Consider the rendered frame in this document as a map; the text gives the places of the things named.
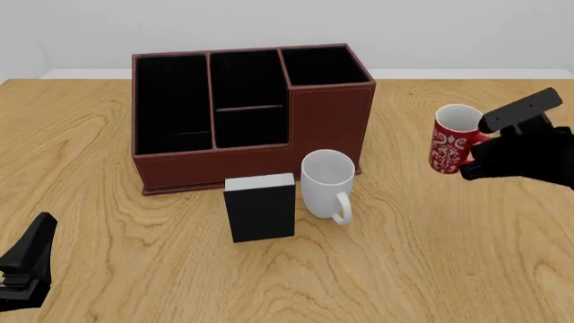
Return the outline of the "red-brown desk caddy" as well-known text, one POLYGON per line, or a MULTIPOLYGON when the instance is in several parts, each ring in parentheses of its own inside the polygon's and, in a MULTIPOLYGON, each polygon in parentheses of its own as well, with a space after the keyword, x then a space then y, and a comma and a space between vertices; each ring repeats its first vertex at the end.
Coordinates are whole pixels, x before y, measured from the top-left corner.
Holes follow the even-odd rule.
POLYGON ((143 193, 299 176, 315 150, 358 162, 375 90, 345 44, 135 54, 131 154, 143 193))

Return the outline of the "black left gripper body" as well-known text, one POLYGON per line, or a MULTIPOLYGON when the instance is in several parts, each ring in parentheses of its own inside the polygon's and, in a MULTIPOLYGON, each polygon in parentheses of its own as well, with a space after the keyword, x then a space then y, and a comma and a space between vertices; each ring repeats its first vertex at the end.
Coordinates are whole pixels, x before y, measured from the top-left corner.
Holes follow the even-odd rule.
POLYGON ((0 309, 36 309, 43 305, 51 285, 49 269, 27 273, 5 266, 0 271, 4 278, 0 283, 0 309))

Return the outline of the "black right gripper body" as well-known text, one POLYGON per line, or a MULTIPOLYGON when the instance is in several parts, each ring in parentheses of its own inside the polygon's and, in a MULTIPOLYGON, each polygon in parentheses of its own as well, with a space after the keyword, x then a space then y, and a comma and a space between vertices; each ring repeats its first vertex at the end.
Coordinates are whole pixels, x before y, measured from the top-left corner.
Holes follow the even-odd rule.
POLYGON ((556 158, 559 157, 561 135, 556 132, 503 135, 502 174, 505 177, 526 177, 559 180, 556 158))

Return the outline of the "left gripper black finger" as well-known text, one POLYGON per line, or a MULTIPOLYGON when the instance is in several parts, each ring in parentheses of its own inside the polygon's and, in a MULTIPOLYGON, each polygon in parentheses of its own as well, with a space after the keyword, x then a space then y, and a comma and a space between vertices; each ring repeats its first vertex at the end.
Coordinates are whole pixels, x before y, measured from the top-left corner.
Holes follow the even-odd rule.
POLYGON ((0 271, 50 282, 50 255, 56 227, 57 220, 50 213, 38 214, 21 238, 0 257, 0 271))

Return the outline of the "black book with white pages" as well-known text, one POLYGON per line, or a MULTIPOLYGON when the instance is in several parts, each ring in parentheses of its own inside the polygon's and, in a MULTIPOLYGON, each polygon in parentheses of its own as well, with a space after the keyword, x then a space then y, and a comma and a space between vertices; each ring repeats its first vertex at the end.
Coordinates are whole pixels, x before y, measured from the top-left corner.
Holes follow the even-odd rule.
POLYGON ((295 233, 293 174, 268 174, 224 181, 224 200, 235 243, 279 239, 295 233))

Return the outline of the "red mug with white pattern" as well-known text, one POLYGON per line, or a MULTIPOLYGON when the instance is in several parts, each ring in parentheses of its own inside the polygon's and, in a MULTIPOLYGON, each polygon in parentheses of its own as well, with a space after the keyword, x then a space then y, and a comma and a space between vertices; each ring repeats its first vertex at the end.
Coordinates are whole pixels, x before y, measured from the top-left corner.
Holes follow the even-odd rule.
POLYGON ((482 112, 464 104, 448 104, 435 113, 429 164, 442 174, 456 174, 467 163, 471 147, 491 139, 479 131, 482 112))

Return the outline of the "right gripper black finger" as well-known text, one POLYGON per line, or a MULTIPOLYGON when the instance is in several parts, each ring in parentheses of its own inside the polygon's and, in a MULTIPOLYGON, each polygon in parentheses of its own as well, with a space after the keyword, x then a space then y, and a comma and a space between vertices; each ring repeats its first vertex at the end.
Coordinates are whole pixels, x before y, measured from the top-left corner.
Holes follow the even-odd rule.
POLYGON ((466 180, 493 179, 508 177, 509 172, 504 166, 490 161, 472 161, 459 167, 461 176, 466 180))
POLYGON ((474 144, 471 147, 471 155, 475 160, 504 159, 508 158, 509 148, 504 140, 489 140, 474 144))

